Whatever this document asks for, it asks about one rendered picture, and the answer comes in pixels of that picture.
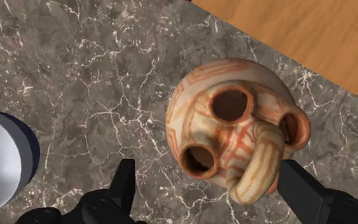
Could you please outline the grey round bowl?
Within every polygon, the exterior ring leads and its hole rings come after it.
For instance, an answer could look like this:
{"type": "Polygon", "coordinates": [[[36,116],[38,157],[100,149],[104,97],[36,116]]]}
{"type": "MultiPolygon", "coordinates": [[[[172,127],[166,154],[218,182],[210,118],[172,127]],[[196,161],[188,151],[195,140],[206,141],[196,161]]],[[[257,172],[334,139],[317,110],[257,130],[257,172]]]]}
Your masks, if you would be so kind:
{"type": "Polygon", "coordinates": [[[40,146],[31,128],[0,111],[0,208],[31,181],[39,158],[40,146]]]}

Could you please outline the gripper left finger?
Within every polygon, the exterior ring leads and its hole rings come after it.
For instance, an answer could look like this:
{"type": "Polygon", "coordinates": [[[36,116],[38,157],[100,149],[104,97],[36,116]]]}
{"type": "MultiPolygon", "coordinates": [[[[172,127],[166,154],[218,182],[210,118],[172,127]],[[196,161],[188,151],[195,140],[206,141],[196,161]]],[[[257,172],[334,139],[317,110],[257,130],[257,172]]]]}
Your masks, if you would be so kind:
{"type": "Polygon", "coordinates": [[[84,194],[75,208],[62,214],[54,207],[27,211],[15,224],[146,224],[130,217],[135,195],[135,160],[123,159],[108,189],[84,194]]]}

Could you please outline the cream orange-striped clay vessel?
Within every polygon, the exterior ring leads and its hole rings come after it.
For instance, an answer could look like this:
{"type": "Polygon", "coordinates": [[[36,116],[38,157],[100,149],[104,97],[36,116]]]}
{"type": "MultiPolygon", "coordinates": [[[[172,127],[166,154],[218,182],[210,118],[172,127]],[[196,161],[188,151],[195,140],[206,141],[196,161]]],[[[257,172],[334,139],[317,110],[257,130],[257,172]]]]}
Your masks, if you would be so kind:
{"type": "Polygon", "coordinates": [[[225,188],[239,204],[274,191],[281,160],[310,138],[310,120],[284,82],[240,58],[215,60],[187,74],[174,90],[165,126],[181,169],[225,188]]]}

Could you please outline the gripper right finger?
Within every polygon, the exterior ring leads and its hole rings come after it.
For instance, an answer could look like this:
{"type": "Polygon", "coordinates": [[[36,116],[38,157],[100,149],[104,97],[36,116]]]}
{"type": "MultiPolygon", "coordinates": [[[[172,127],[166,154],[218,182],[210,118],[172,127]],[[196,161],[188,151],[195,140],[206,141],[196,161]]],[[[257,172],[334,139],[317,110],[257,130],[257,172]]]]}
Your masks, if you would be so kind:
{"type": "Polygon", "coordinates": [[[324,187],[295,160],[281,161],[277,190],[302,224],[358,224],[358,199],[324,187]]]}

